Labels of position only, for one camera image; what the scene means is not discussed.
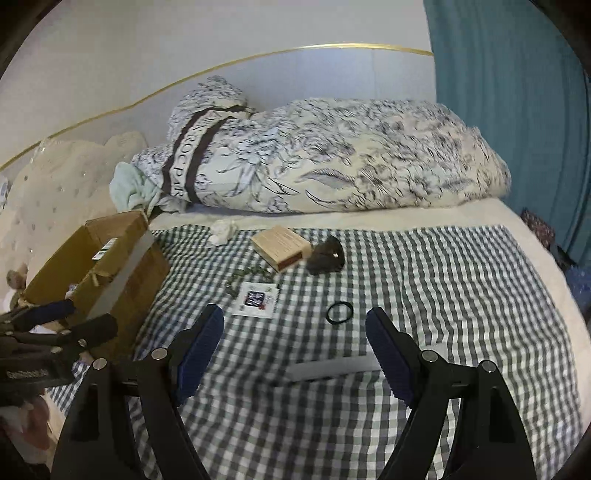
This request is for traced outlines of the person hand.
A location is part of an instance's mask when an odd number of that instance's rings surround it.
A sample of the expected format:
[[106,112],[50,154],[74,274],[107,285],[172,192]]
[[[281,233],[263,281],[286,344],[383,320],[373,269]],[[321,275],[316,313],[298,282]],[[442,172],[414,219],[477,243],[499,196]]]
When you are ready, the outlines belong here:
[[41,396],[20,407],[1,408],[1,426],[22,456],[45,454],[49,450],[48,420],[49,409]]

